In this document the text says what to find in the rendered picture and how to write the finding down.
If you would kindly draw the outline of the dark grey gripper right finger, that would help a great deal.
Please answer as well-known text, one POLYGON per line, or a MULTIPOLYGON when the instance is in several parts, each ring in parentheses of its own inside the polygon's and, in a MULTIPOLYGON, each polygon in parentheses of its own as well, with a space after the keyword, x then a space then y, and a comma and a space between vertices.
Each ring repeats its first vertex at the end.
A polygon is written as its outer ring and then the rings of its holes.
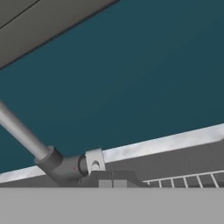
POLYGON ((114 171, 114 188, 148 188, 149 185, 138 179, 133 171, 114 171))

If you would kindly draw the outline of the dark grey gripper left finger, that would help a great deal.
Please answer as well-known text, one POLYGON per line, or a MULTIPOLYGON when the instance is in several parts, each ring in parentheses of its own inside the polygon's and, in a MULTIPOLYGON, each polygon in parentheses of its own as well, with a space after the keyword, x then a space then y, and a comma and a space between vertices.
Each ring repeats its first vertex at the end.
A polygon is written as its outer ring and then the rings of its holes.
POLYGON ((92 171, 91 174, 81 180, 78 187, 111 188, 113 186, 110 171, 92 171))

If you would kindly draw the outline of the grey wall cupboard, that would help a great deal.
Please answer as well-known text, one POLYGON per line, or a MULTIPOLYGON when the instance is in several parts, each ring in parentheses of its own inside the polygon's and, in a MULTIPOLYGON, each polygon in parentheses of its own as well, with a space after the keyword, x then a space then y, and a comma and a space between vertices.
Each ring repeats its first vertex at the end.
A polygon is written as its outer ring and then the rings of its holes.
POLYGON ((120 0, 36 0, 0 28, 0 71, 120 0))

